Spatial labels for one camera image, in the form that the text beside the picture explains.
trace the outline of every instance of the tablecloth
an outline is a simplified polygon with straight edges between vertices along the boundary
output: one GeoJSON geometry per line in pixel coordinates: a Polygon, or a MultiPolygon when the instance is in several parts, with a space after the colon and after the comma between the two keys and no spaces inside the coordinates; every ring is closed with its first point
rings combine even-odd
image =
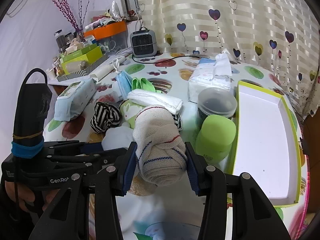
{"type": "MultiPolygon", "coordinates": [[[[154,57],[136,59],[127,57],[125,69],[132,77],[145,77],[154,84],[156,89],[168,95],[181,98],[183,107],[180,111],[183,130],[180,135],[184,141],[193,145],[198,129],[195,122],[197,107],[188,101],[188,79],[199,62],[196,57],[179,57],[165,63],[159,62],[172,57],[183,56],[182,53],[158,53],[154,57]]],[[[264,88],[284,94],[278,79],[268,70],[259,66],[239,61],[230,61],[232,66],[231,92],[235,93],[239,80],[247,81],[264,88]]],[[[96,134],[90,127],[93,108],[96,101],[106,101],[109,89],[115,81],[115,72],[111,72],[97,84],[97,91],[89,101],[83,113],[70,122],[51,120],[44,129],[46,141],[79,140],[98,142],[104,137],[96,134]]],[[[286,97],[289,108],[294,112],[286,97]]],[[[297,129],[298,141],[301,131],[297,129]]],[[[292,239],[296,239],[301,231],[308,205],[309,172],[308,158],[301,155],[301,191],[299,202],[291,207],[277,208],[277,212],[288,229],[292,239]]],[[[117,197],[117,208],[124,240],[162,240],[188,239],[196,240],[201,226],[205,197],[197,197],[191,190],[187,174],[183,179],[168,187],[156,187],[144,182],[139,175],[133,178],[130,191],[125,197],[117,197]]],[[[92,239],[94,235],[94,198],[90,198],[89,230],[92,239]]],[[[232,205],[227,210],[226,239],[232,237],[232,205]]]]}

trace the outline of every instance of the heart pattern curtain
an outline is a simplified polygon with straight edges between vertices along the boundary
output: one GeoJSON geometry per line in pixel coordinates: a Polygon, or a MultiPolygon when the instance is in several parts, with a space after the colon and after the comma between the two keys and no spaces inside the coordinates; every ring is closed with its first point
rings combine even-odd
{"type": "MultiPolygon", "coordinates": [[[[300,114],[310,107],[315,113],[306,100],[317,79],[319,24],[304,0],[138,1],[161,51],[224,52],[260,65],[274,73],[300,114]]],[[[320,95],[313,97],[320,102],[320,95]]]]}

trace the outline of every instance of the light green cup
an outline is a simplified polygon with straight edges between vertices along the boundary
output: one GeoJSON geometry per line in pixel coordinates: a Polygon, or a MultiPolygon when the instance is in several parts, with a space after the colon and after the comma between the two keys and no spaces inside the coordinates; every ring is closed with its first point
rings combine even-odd
{"type": "Polygon", "coordinates": [[[236,125],[220,115],[209,115],[203,122],[196,140],[196,153],[208,164],[218,164],[230,152],[236,136],[236,125]]]}

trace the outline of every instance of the blue stitching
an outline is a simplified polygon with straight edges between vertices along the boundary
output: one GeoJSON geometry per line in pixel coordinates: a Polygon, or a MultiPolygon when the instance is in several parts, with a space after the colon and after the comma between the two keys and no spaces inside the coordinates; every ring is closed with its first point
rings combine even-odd
{"type": "Polygon", "coordinates": [[[170,156],[154,158],[154,159],[151,159],[151,160],[147,160],[147,161],[145,161],[143,165],[145,165],[145,164],[147,164],[147,163],[155,162],[155,161],[161,161],[161,160],[172,160],[172,159],[173,159],[173,158],[172,158],[172,157],[170,157],[170,156]]]}
{"type": "Polygon", "coordinates": [[[187,159],[185,156],[183,156],[183,154],[181,152],[179,152],[178,150],[176,150],[175,148],[172,148],[172,150],[174,150],[177,154],[179,154],[183,159],[184,161],[187,163],[187,159]]]}
{"type": "Polygon", "coordinates": [[[146,150],[146,148],[147,148],[151,143],[152,143],[152,141],[148,142],[147,145],[143,148],[143,150],[142,150],[142,152],[141,152],[141,155],[140,155],[138,161],[140,161],[140,158],[142,157],[143,152],[146,150]]]}

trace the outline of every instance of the bolt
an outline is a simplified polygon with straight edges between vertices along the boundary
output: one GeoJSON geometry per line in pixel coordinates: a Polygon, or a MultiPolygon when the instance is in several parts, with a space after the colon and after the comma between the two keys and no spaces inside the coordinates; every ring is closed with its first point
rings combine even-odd
{"type": "Polygon", "coordinates": [[[244,172],[244,173],[242,173],[242,178],[244,178],[244,179],[250,179],[251,176],[250,176],[249,173],[244,172]]]}
{"type": "Polygon", "coordinates": [[[80,175],[78,174],[78,173],[75,173],[75,174],[73,174],[72,176],[71,176],[71,179],[72,180],[77,180],[77,179],[79,179],[80,178],[80,175]]]}
{"type": "Polygon", "coordinates": [[[206,169],[207,169],[207,171],[215,171],[216,167],[212,166],[212,165],[208,165],[206,169]]]}
{"type": "Polygon", "coordinates": [[[107,170],[107,172],[113,172],[116,170],[116,167],[115,166],[108,166],[106,170],[107,170]]]}

